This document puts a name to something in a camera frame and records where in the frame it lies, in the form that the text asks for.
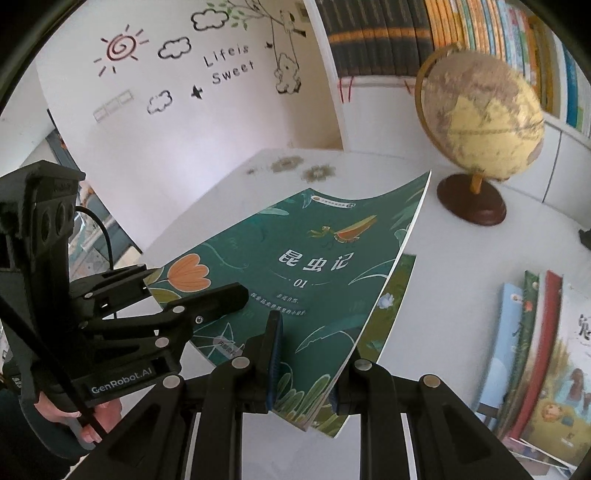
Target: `black cable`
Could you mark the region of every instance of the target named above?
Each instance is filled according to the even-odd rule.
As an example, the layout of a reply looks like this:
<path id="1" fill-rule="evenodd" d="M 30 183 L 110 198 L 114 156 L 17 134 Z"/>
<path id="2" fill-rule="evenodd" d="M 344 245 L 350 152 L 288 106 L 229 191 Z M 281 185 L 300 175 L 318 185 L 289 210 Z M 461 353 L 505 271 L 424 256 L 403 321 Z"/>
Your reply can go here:
<path id="1" fill-rule="evenodd" d="M 88 215 L 90 218 L 92 218 L 92 220 L 94 221 L 94 223 L 96 223 L 100 230 L 103 232 L 103 235 L 105 237 L 105 242 L 107 243 L 107 255 L 109 257 L 109 268 L 111 270 L 115 269 L 115 264 L 113 262 L 113 249 L 111 247 L 111 238 L 109 237 L 109 232 L 107 231 L 107 228 L 104 226 L 103 222 L 100 221 L 100 218 L 98 217 L 98 215 L 93 212 L 92 210 L 89 210 L 86 207 L 83 207 L 82 205 L 76 205 L 76 211 L 80 212 L 80 213 L 84 213 L 85 215 Z M 113 318 L 116 319 L 117 318 L 117 312 L 115 312 L 113 314 Z"/>
<path id="2" fill-rule="evenodd" d="M 0 296 L 0 316 L 2 322 L 11 328 L 14 333 L 44 362 L 57 382 L 64 389 L 68 398 L 82 414 L 82 417 L 92 426 L 101 438 L 105 438 L 107 432 L 95 418 L 94 411 L 87 407 L 72 385 L 70 377 L 65 372 L 59 360 L 51 353 L 51 350 L 43 344 L 39 337 L 33 332 L 25 321 L 16 313 L 12 307 Z"/>

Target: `human hand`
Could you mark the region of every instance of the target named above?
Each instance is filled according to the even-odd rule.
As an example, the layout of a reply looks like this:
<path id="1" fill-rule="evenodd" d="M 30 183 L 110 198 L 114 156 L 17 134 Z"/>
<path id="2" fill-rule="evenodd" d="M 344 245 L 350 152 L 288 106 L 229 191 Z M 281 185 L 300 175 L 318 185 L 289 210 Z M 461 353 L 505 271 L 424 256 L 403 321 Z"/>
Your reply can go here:
<path id="1" fill-rule="evenodd" d="M 80 417 L 79 411 L 71 413 L 61 411 L 43 392 L 39 395 L 39 402 L 35 403 L 35 407 L 45 419 L 53 423 L 64 423 L 65 419 L 76 419 Z M 121 420 L 121 408 L 121 401 L 118 398 L 95 407 L 95 418 L 107 433 L 113 430 L 115 425 Z M 90 425 L 82 428 L 80 438 L 87 443 L 100 442 L 99 435 Z"/>

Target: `cloud drawing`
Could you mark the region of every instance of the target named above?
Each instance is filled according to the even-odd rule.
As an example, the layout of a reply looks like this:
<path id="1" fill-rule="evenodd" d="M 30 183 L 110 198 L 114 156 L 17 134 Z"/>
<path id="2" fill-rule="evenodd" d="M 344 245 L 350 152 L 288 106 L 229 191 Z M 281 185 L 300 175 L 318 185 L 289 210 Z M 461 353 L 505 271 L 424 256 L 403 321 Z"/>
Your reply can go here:
<path id="1" fill-rule="evenodd" d="M 208 28 L 222 28 L 230 16 L 226 12 L 214 10 L 213 8 L 206 8 L 203 12 L 195 12 L 191 16 L 193 28 L 198 32 L 207 30 Z"/>
<path id="2" fill-rule="evenodd" d="M 148 113 L 153 115 L 156 112 L 164 112 L 173 102 L 173 98 L 168 90 L 163 90 L 158 95 L 153 96 L 148 103 Z"/>
<path id="3" fill-rule="evenodd" d="M 164 42 L 162 48 L 158 50 L 158 57 L 161 59 L 179 59 L 183 54 L 191 51 L 191 41 L 188 37 L 180 37 L 176 40 Z"/>

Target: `red book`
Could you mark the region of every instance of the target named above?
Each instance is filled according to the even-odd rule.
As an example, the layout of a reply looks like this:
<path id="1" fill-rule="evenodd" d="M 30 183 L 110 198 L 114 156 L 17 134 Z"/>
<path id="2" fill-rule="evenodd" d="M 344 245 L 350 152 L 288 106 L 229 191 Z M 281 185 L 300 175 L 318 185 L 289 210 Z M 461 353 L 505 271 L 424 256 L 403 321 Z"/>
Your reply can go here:
<path id="1" fill-rule="evenodd" d="M 545 279 L 545 297 L 544 297 L 544 316 L 542 318 L 542 331 L 540 334 L 540 343 L 538 344 L 538 354 L 535 359 L 534 369 L 531 373 L 530 385 L 527 388 L 521 410 L 513 428 L 509 432 L 509 437 L 519 440 L 521 433 L 531 413 L 534 411 L 540 390 L 544 383 L 544 378 L 548 370 L 548 363 L 552 354 L 554 341 L 556 339 L 556 330 L 558 328 L 558 317 L 560 316 L 560 289 L 562 288 L 562 278 L 548 270 Z"/>

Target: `globe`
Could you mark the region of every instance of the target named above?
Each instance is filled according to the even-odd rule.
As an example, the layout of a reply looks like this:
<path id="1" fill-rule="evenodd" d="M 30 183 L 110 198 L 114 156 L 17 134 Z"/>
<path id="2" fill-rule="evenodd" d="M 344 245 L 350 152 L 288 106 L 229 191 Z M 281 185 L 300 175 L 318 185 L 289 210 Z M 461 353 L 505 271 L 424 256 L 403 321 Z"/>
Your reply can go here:
<path id="1" fill-rule="evenodd" d="M 533 88 L 504 61 L 454 44 L 423 64 L 415 104 L 429 139 L 469 174 L 440 184 L 442 203 L 474 223 L 502 222 L 505 203 L 483 179 L 507 180 L 540 155 L 544 117 Z"/>

